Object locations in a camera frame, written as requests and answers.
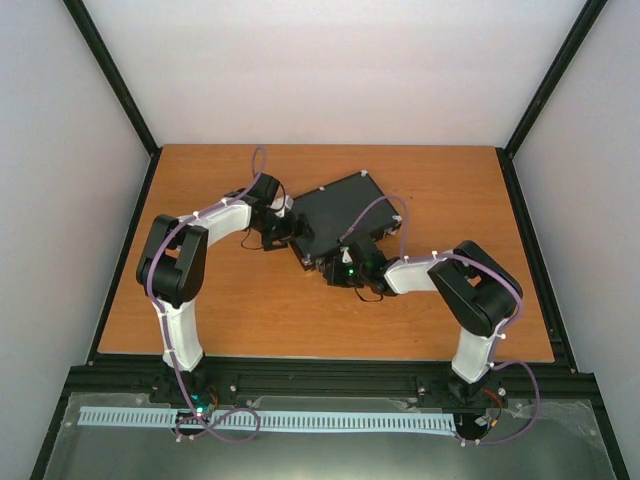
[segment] white panel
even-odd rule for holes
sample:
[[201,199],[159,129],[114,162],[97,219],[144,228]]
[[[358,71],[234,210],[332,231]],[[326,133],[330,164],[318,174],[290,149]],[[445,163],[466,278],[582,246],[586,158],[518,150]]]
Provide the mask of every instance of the white panel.
[[640,3],[609,2],[516,166],[581,369],[640,478]]
[[583,0],[89,0],[161,143],[505,145]]
[[[209,424],[217,421],[229,410],[216,410]],[[260,432],[280,433],[420,433],[454,436],[452,413],[361,413],[361,412],[298,412],[258,410]],[[188,410],[160,408],[81,407],[80,426],[174,428]],[[191,428],[203,430],[193,417],[185,421]],[[256,417],[248,411],[236,412],[223,419],[216,430],[253,432]]]
[[0,477],[13,480],[86,358],[147,158],[61,1],[3,3],[0,65]]

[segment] black box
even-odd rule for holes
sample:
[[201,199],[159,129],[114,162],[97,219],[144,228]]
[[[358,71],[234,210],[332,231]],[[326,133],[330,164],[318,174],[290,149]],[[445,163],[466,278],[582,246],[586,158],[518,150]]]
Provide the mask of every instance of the black box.
[[[315,234],[313,240],[298,238],[291,243],[305,270],[322,269],[325,259],[340,251],[338,238],[375,199],[384,195],[366,170],[294,198],[292,211],[304,213]],[[360,221],[357,229],[374,240],[395,233],[402,217],[389,200],[378,202]]]

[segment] wooden table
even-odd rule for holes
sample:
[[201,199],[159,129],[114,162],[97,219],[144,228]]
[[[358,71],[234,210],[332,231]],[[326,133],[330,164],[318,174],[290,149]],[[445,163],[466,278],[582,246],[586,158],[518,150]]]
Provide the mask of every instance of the wooden table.
[[[135,281],[153,218],[217,202],[251,180],[253,146],[169,145],[155,178],[107,321],[99,351],[160,353],[157,317]],[[292,196],[366,169],[387,194],[409,204],[410,256],[471,239],[521,283],[525,312],[498,359],[553,361],[540,307],[495,150],[491,147],[269,146],[266,172]],[[460,326],[437,292],[363,303],[351,289],[328,287],[304,272],[289,249],[240,248],[232,234],[208,251],[197,298],[200,342],[209,355],[355,359],[450,359]],[[397,237],[379,245],[388,256]],[[248,246],[257,245],[253,234]]]

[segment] gray metal surface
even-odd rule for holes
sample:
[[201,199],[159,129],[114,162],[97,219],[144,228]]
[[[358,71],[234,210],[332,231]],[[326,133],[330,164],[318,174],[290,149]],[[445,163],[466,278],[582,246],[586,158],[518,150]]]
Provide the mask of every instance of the gray metal surface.
[[[584,415],[590,410],[581,404],[575,410],[579,415],[572,414],[572,405],[577,404],[548,410],[551,413],[543,415],[531,433],[518,441],[484,448],[462,448],[450,437],[403,433],[263,433],[246,445],[228,445],[213,438],[176,443],[169,429],[79,427],[73,420],[77,413],[70,409],[65,418],[69,426],[63,424],[46,478],[614,478],[599,433]],[[526,416],[526,407],[520,412]],[[558,413],[562,418],[554,418]],[[508,435],[526,421],[505,411],[490,437]]]

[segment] robotic arm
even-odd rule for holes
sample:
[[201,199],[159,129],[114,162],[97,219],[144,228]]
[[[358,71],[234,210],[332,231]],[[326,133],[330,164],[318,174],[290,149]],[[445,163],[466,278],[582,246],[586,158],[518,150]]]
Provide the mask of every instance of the robotic arm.
[[460,403],[466,403],[489,370],[502,328],[518,306],[514,293],[522,298],[518,282],[472,241],[441,255],[391,260],[361,232],[345,238],[343,245],[323,272],[330,285],[368,286],[391,296],[436,290],[442,295],[462,327],[451,365],[456,380],[462,382],[450,382],[449,389]]
[[[160,215],[155,219],[136,279],[147,295],[151,285],[156,298],[154,307],[165,344],[163,358],[168,365],[174,366],[173,353],[175,366],[191,372],[203,356],[196,330],[195,297],[204,280],[208,247],[248,228],[261,233],[264,250],[285,248],[299,237],[314,238],[306,217],[291,211],[293,200],[286,195],[275,199],[279,187],[277,179],[262,174],[241,198],[236,198],[240,191],[228,193],[206,213],[180,218]],[[178,225],[182,227],[176,234],[173,231]],[[462,326],[452,360],[455,378],[449,382],[449,390],[459,403],[468,403],[486,380],[496,342],[503,336],[501,331],[521,304],[520,285],[471,241],[452,252],[390,260],[368,232],[352,231],[341,244],[339,254],[323,266],[329,285],[368,286],[380,295],[436,290],[442,295]],[[152,272],[154,258],[163,245],[166,251],[158,257]],[[162,320],[165,315],[166,328]]]
[[[262,174],[242,199],[234,199],[239,191],[228,193],[216,207],[196,215],[195,220],[180,230],[167,248],[175,252],[173,255],[167,251],[161,255],[153,272],[152,289],[167,315],[168,332],[181,371],[191,372],[203,356],[196,330],[195,297],[204,281],[207,248],[247,228],[261,233],[266,251],[285,248],[300,236],[313,238],[304,215],[295,216],[291,212],[291,197],[285,195],[274,201],[279,186],[280,182],[274,177]],[[145,287],[147,295],[152,260],[169,233],[185,218],[159,215],[151,226],[136,270],[136,280]],[[155,303],[154,307],[161,319],[163,312]],[[173,366],[162,324],[160,330],[165,345],[163,359]]]

